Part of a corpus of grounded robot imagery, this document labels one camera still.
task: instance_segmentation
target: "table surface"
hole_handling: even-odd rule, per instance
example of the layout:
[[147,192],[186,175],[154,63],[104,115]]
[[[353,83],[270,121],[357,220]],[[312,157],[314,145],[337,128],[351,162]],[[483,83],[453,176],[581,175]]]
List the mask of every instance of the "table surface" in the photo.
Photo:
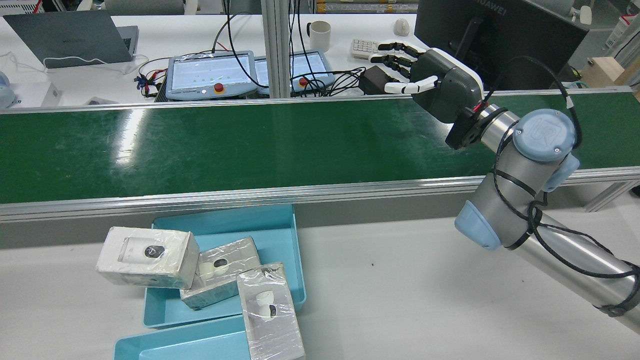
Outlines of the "table surface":
[[[310,46],[305,32],[306,23],[313,20],[325,20],[332,25],[331,45],[326,58],[333,70],[349,70],[361,66],[371,66],[366,60],[355,59],[349,54],[354,38],[383,41],[399,38],[393,33],[396,19],[405,18],[412,25],[415,14],[360,14],[354,15],[302,15],[301,28],[305,46]],[[181,16],[121,16],[113,17],[116,26],[136,25],[140,29],[137,53],[150,59],[177,56],[211,49],[213,38],[220,26],[226,21],[225,15],[181,15]],[[234,47],[236,51],[251,50],[255,56],[264,56],[264,30],[260,15],[238,15],[232,21]],[[295,51],[301,51],[297,25],[294,31]],[[421,44],[413,34],[402,37],[403,40]],[[229,47],[228,36],[223,32],[220,42]],[[6,21],[0,18],[0,55],[11,52],[20,63],[44,69]],[[157,61],[144,67],[145,71],[162,69],[168,60]],[[143,58],[136,60],[143,63]],[[23,66],[17,66],[9,56],[0,58],[0,71],[4,72],[12,83],[32,83],[51,81],[60,90],[60,106],[79,106],[90,98],[99,97],[121,104],[150,103],[136,89],[133,79],[136,72],[123,75],[125,64],[91,65],[65,69],[51,69],[42,73]],[[350,94],[362,94],[353,90]]]
[[[420,202],[430,209],[450,201],[430,199]],[[398,200],[379,212],[409,211]],[[640,201],[625,195],[614,203],[598,213],[549,213],[640,263]],[[637,334],[512,252],[473,244],[451,217],[298,234],[308,294],[298,321],[309,360],[637,360],[640,353]],[[106,360],[119,337],[149,331],[141,324],[144,289],[95,272],[101,246],[0,250],[3,359]]]

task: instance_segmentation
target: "mug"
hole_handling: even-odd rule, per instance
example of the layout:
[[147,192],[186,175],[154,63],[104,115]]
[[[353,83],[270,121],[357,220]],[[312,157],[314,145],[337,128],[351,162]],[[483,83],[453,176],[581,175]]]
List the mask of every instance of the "mug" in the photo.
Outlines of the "mug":
[[329,50],[331,25],[326,21],[314,21],[307,23],[307,36],[311,40],[312,49],[320,49],[323,52]]

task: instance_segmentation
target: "power adapter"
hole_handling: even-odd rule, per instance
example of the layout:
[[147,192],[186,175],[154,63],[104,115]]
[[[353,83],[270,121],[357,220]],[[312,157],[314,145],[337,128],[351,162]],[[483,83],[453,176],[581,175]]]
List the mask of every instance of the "power adapter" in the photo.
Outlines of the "power adapter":
[[386,83],[398,83],[399,81],[387,75],[384,70],[375,65],[365,70],[360,76],[360,82],[358,88],[360,88],[365,95],[381,95],[386,94]]

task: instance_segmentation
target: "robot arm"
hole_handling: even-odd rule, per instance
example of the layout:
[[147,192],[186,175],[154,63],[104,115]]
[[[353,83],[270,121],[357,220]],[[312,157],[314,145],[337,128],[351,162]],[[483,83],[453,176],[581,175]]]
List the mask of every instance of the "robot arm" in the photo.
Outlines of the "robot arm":
[[[419,55],[409,79],[390,90],[403,89],[440,122],[453,123],[446,139],[451,148],[483,142],[496,152],[456,228],[483,248],[513,251],[640,334],[639,268],[536,207],[579,166],[571,154],[577,140],[573,122],[557,110],[535,110],[520,119],[483,103],[479,76],[439,49]],[[536,200],[541,194],[545,201]]]

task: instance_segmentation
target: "ur logo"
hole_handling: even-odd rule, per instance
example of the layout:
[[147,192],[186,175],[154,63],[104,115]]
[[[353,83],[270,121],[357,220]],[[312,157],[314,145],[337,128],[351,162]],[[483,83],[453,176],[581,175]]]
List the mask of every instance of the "ur logo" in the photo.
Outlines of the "ur logo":
[[562,128],[549,120],[539,121],[532,129],[530,137],[546,146],[554,145],[554,140]]

